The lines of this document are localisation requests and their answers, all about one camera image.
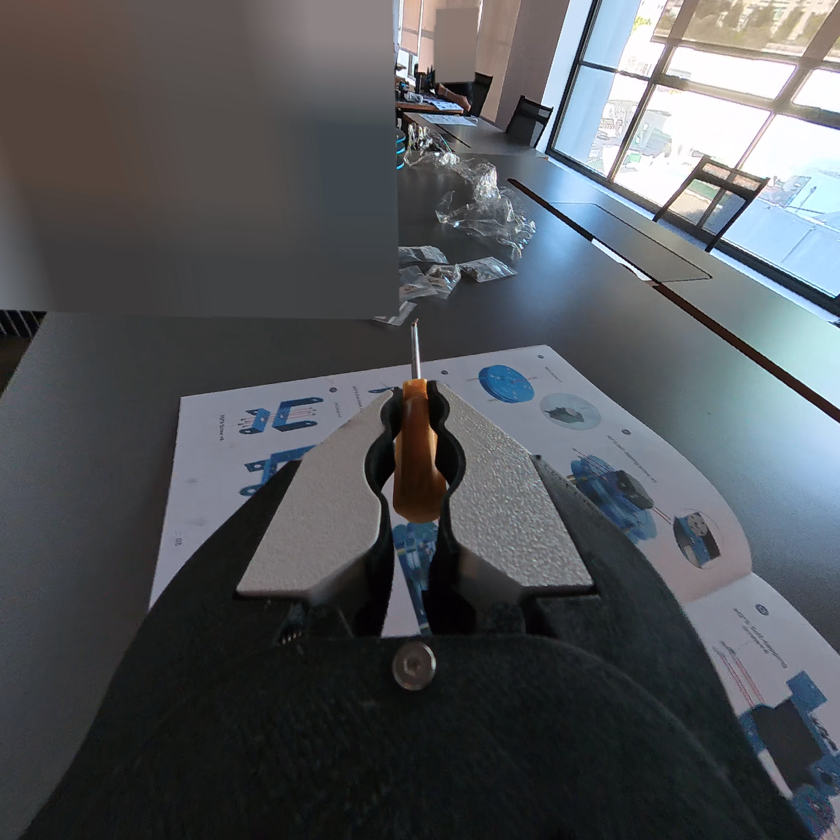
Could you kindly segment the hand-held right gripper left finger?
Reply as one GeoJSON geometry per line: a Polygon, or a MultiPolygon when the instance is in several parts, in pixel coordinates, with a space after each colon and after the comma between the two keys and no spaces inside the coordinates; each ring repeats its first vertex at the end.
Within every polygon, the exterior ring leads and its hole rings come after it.
{"type": "Polygon", "coordinates": [[[392,594],[391,513],[403,392],[387,389],[301,460],[237,594],[338,607],[358,635],[380,636],[392,594]]]}

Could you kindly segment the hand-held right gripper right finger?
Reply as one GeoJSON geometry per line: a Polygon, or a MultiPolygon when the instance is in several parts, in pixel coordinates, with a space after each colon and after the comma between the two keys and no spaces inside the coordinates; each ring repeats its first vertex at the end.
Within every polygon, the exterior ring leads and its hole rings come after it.
{"type": "Polygon", "coordinates": [[[428,386],[446,478],[425,613],[434,635],[471,634],[496,604],[595,593],[534,458],[444,383],[428,386]]]}

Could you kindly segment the orange handled screwdriver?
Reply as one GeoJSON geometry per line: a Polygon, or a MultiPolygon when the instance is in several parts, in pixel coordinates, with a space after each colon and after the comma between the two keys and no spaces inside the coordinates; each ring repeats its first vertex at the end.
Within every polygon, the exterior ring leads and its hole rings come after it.
{"type": "Polygon", "coordinates": [[[392,503],[395,513],[408,522],[424,523],[439,518],[447,483],[435,462],[438,439],[430,424],[427,380],[421,374],[417,320],[410,337],[411,377],[402,386],[392,503]]]}

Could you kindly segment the white instruction booklet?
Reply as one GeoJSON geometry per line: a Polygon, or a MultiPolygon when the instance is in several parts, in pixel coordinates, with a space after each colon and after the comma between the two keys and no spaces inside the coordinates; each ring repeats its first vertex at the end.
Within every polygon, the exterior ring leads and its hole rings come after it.
{"type": "MultiPolygon", "coordinates": [[[[838,837],[838,653],[753,573],[717,489],[545,345],[428,362],[425,372],[545,457],[646,554],[771,779],[815,838],[838,837]]],[[[151,600],[281,467],[408,375],[404,364],[184,396],[151,600]]]]}

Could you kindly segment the crumpled clear plastic wrap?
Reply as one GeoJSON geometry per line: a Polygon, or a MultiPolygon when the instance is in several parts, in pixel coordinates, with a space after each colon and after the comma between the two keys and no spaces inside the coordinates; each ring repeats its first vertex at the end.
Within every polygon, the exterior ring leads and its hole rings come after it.
{"type": "Polygon", "coordinates": [[[441,224],[505,246],[512,259],[522,257],[522,251],[537,230],[535,222],[524,213],[522,201],[510,187],[468,203],[456,200],[454,191],[448,192],[436,206],[435,213],[441,224]]]}
{"type": "Polygon", "coordinates": [[[428,149],[408,154],[406,166],[419,171],[458,175],[480,196],[498,190],[496,166],[480,157],[459,156],[451,150],[428,149]]]}

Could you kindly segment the office table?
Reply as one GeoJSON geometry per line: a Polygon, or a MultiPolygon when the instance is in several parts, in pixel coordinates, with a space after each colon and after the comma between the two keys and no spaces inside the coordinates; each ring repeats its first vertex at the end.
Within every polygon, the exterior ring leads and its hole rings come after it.
{"type": "Polygon", "coordinates": [[[495,125],[480,119],[476,125],[437,125],[430,122],[428,114],[402,112],[404,121],[428,129],[435,138],[446,143],[457,154],[528,154],[527,145],[519,144],[495,125]]]}

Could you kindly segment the dark framed chair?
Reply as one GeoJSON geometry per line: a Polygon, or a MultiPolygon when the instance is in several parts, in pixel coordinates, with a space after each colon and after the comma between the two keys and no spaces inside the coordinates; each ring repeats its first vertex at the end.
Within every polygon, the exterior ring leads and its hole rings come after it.
{"type": "Polygon", "coordinates": [[[703,155],[679,189],[657,210],[654,221],[669,216],[711,252],[770,182],[703,155]]]}

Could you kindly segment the black framed window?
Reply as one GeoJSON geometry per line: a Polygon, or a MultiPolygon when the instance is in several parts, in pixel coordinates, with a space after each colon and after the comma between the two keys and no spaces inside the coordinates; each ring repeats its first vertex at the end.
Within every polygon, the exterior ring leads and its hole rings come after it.
{"type": "Polygon", "coordinates": [[[765,185],[720,250],[838,312],[835,1],[571,2],[548,152],[648,211],[703,156],[765,185]]]}

